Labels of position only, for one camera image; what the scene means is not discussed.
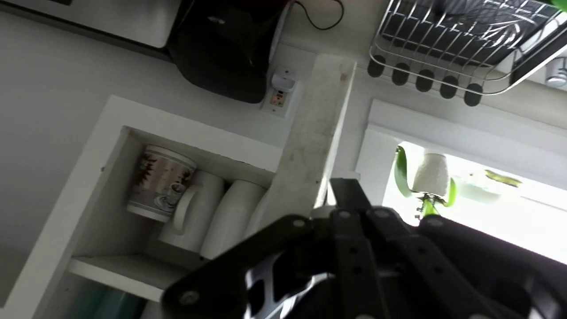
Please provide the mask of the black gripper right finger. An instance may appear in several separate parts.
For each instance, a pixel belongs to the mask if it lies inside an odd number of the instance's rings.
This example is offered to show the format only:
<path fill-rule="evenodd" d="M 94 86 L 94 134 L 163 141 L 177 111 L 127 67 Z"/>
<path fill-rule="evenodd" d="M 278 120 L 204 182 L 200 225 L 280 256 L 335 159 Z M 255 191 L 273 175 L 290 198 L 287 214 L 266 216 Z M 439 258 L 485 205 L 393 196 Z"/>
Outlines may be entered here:
<path fill-rule="evenodd" d="M 399 214 L 372 207 L 356 178 L 333 178 L 331 214 L 345 308 L 372 319 L 524 319 L 530 299 L 508 285 L 482 294 Z"/>

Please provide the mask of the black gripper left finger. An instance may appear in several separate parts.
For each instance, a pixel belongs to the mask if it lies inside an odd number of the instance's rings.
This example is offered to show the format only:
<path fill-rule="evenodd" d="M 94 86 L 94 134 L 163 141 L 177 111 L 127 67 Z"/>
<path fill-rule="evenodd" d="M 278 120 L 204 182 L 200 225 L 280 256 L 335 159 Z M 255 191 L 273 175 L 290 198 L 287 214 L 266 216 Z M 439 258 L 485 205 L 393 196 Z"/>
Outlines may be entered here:
<path fill-rule="evenodd" d="M 168 285 L 165 319 L 269 319 L 328 272 L 328 221 L 283 216 Z"/>

